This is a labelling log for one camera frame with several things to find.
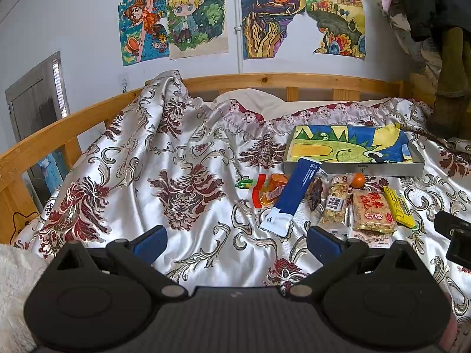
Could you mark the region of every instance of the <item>wooden bed rail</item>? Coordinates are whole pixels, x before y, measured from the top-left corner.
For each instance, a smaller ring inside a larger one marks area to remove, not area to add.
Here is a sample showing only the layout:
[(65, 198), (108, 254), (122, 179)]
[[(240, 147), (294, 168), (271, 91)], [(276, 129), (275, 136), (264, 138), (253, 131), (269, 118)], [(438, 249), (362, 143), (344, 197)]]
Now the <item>wooden bed rail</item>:
[[(207, 76), (185, 79), (191, 94), (218, 91), (220, 94), (240, 88), (285, 88), (288, 101), (297, 101), (300, 88), (332, 89), (333, 99), (359, 101), (360, 93), (381, 94), (384, 97), (409, 97), (408, 84), (384, 82), (350, 76), (304, 73), (254, 73)], [(111, 120), (142, 88), (120, 94), (89, 106), (58, 120), (30, 135), (0, 155), (0, 243), (10, 243), (28, 220), (38, 213), (21, 174), (52, 151), (61, 148), (71, 168), (82, 151), (77, 135), (93, 126)]]

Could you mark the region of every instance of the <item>cartoon eye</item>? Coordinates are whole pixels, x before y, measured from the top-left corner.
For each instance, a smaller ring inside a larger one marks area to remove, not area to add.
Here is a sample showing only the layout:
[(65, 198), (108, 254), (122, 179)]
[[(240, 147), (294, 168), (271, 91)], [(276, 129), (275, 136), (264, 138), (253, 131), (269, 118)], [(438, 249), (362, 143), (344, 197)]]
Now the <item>cartoon eye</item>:
[(380, 152), (377, 152), (377, 151), (365, 151), (363, 153), (364, 156), (366, 156), (367, 158), (371, 158), (371, 161), (373, 163), (376, 163), (376, 162), (383, 162), (381, 160), (382, 158), (382, 154)]

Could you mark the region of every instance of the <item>gray door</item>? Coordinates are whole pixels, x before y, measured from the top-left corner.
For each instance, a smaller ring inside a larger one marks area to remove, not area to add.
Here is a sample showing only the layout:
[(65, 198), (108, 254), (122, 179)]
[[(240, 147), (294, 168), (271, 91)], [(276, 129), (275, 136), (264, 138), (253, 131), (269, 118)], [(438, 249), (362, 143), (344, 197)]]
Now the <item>gray door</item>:
[[(6, 100), (16, 141), (25, 139), (67, 114), (62, 79), (59, 78), (59, 83), (57, 83), (58, 62), (60, 62), (60, 55), (56, 53), (6, 90)], [(28, 171), (28, 175), (39, 199), (44, 204), (51, 193), (46, 186), (41, 168), (37, 165), (33, 166)]]

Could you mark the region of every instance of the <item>wall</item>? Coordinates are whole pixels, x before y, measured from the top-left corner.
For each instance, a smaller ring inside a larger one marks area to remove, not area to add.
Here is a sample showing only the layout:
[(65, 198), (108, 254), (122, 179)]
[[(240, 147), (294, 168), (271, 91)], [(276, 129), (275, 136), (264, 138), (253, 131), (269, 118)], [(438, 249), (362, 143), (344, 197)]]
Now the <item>wall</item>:
[[(0, 1), (0, 20), (17, 0)], [(32, 67), (60, 51), (65, 89), (71, 112), (128, 89), (142, 86), (156, 74), (179, 69), (183, 77), (237, 73), (234, 0), (226, 0), (229, 53), (178, 60), (160, 58), (122, 66), (118, 33), (121, 0), (20, 0), (0, 23), (0, 152), (15, 139), (6, 106), (5, 90)], [(316, 23), (297, 15), (288, 26), (288, 38), (274, 59), (246, 60), (244, 72), (309, 72), (373, 79), (408, 79), (409, 57), (403, 53), (375, 0), (364, 0), (366, 59), (313, 54), (320, 40)], [(79, 137), (82, 148), (102, 126)]]

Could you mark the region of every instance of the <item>floral bedspread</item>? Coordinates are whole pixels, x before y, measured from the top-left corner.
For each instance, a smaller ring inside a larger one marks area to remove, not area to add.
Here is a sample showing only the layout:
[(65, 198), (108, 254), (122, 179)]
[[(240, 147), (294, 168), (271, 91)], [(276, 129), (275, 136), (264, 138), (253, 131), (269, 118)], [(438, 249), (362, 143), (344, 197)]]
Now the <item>floral bedspread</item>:
[(278, 285), (282, 290), (320, 267), (306, 230), (319, 220), (302, 203), (285, 238), (261, 230), (267, 209), (254, 210), (235, 184), (262, 172), (283, 172), (295, 125), (400, 123), (426, 160), (420, 178), (368, 177), (367, 189), (404, 193), (416, 228), (400, 227), (447, 286), (458, 318), (456, 347), (471, 326), (471, 271), (448, 262), (448, 240), (434, 231), (439, 210), (471, 220), (471, 142), (446, 142), (425, 128), (428, 106), (392, 98), (374, 107), (344, 102), (265, 121), (237, 101), (214, 109), (189, 96), (177, 71), (154, 79), (82, 155), (40, 219), (15, 241), (51, 260), (65, 242), (102, 247), (134, 239), (157, 224), (168, 231), (155, 268), (192, 291), (195, 286)]

